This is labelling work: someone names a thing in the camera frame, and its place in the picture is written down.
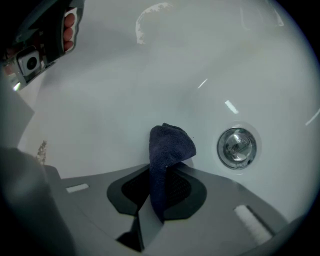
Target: towel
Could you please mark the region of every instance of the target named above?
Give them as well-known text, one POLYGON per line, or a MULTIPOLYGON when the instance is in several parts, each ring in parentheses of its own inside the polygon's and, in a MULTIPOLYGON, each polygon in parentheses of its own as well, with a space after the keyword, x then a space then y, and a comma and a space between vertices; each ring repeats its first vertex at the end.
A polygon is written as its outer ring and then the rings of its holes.
POLYGON ((164 221, 163 215, 166 209, 167 167, 195 155, 195 144, 181 128, 167 123, 152 128, 149 139, 150 200, 160 221, 164 221))

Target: overflow drain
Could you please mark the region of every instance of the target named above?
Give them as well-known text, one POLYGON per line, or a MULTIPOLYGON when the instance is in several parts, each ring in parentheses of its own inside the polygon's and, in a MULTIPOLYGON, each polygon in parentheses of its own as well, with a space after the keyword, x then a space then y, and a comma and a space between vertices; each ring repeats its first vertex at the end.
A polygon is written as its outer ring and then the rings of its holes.
POLYGON ((246 168, 255 159, 256 140, 246 129, 231 128, 219 138, 217 153, 225 166, 240 170, 246 168))

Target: white tub wall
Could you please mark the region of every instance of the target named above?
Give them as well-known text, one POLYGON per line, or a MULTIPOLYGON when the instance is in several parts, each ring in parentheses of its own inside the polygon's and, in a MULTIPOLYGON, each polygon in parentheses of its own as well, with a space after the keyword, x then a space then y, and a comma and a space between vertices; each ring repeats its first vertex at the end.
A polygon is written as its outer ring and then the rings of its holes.
POLYGON ((137 19, 154 4, 85 2, 76 48, 41 82, 25 150, 46 140, 62 178, 112 172, 148 163, 149 132, 166 122, 194 141, 195 168, 240 182, 289 221, 305 213, 319 184, 320 119, 306 123, 320 91, 299 31, 281 10, 284 26, 247 31, 239 1, 178 1, 145 14, 137 43, 137 19), (216 153, 237 121, 261 138, 242 175, 216 153))

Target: gray plastic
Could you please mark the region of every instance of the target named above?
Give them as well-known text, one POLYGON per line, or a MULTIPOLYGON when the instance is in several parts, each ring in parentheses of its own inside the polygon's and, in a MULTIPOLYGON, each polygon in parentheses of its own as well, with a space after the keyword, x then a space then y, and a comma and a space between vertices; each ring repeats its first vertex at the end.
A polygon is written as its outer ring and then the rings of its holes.
MULTIPOLYGON (((87 189, 70 193, 68 196, 64 191, 62 194, 54 194, 54 197, 57 201, 61 200, 61 197, 72 200, 92 224, 116 239, 131 229, 134 218, 116 211, 106 197, 107 188, 113 181, 143 167, 139 165, 115 172, 62 180, 56 173, 54 181, 51 181, 49 174, 49 183, 53 191, 57 191, 56 186, 65 190, 67 187, 88 184, 87 189)), ((156 218, 148 215, 153 209, 147 200, 138 213, 145 247, 143 254, 193 256, 200 252, 201 255, 239 255, 255 248, 256 244, 249 232, 233 211, 239 205, 250 206, 274 234, 287 225, 277 211, 242 185, 184 164, 175 165, 174 168, 205 185, 206 201, 192 217, 165 221, 164 225, 160 226, 156 218)), ((47 166, 46 170, 53 172, 52 167, 47 166)))
MULTIPOLYGON (((1 166, 5 167, 0 173, 3 197, 18 221, 47 250, 68 256, 138 255, 116 241, 131 229, 134 218, 118 213, 106 190, 111 182, 144 165, 61 180, 54 167, 43 169, 32 156, 16 149, 2 149, 0 153, 1 166), (73 193, 66 190, 84 183, 89 187, 73 193)), ((192 217, 160 225, 147 199, 138 213, 143 255, 266 255, 285 242, 299 224, 287 226, 277 211, 232 180, 184 164, 174 167, 206 186, 206 201, 192 217), (257 248, 233 211, 243 204, 275 234, 257 248)))

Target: drain grate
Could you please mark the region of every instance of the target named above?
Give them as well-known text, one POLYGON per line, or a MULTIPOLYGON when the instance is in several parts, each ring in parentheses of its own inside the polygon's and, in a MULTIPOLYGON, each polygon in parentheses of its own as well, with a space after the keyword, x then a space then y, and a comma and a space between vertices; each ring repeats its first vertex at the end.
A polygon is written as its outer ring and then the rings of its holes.
POLYGON ((219 138, 217 153, 223 164, 234 170, 250 165, 256 157, 257 144, 246 129, 234 127, 226 130, 219 138))

